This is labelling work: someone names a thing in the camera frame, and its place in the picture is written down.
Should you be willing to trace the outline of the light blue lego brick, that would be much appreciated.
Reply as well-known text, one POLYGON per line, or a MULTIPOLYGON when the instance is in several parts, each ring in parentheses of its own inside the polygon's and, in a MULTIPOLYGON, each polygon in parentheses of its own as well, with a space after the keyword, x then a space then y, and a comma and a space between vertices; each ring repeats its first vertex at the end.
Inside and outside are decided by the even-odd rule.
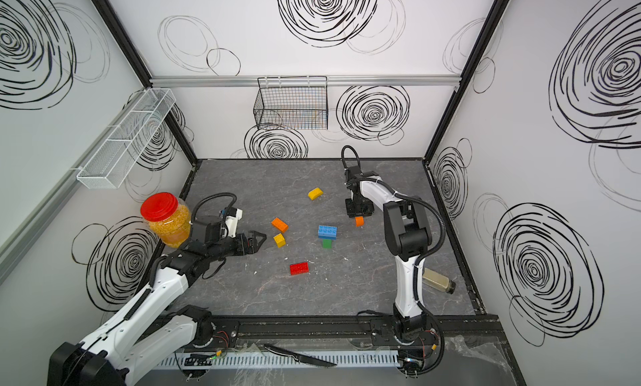
POLYGON ((321 239, 337 239, 338 228, 333 226, 320 225, 318 227, 317 235, 321 239))

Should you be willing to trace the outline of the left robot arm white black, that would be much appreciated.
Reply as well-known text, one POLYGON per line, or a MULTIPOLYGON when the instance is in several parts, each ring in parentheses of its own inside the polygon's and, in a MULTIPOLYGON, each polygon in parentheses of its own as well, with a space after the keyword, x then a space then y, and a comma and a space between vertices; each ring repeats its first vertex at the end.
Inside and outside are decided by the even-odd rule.
POLYGON ((61 344, 48 364, 49 385, 134 385, 163 359, 193 344, 207 347, 220 337, 207 309, 186 306, 160 329, 146 330, 196 281, 212 262, 260 250, 267 236, 238 233, 208 242, 189 239, 153 265, 145 286, 113 317, 77 344, 61 344))

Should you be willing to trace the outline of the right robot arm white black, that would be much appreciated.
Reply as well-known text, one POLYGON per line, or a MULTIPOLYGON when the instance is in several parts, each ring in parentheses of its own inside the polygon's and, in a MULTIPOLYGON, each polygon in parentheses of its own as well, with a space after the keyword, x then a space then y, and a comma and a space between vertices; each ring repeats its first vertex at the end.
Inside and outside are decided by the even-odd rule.
POLYGON ((395 257, 397 295, 393 304, 395 336, 407 344, 428 329, 420 274, 420 257, 432 245, 427 209, 409 196, 383 184, 379 177, 353 179, 347 186, 356 197, 364 197, 383 214, 387 248, 395 257))

